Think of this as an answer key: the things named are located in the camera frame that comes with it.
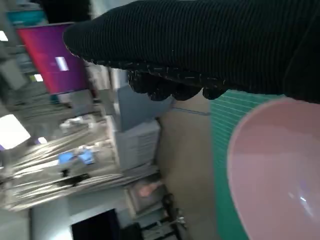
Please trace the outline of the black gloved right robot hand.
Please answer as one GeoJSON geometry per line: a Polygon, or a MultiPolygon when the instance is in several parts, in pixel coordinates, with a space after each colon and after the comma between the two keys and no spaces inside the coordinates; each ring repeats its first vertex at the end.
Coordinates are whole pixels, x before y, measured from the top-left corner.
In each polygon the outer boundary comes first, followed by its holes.
{"type": "Polygon", "coordinates": [[[320,101],[317,0],[139,0],[68,27],[66,48],[152,101],[229,90],[320,101]]]}

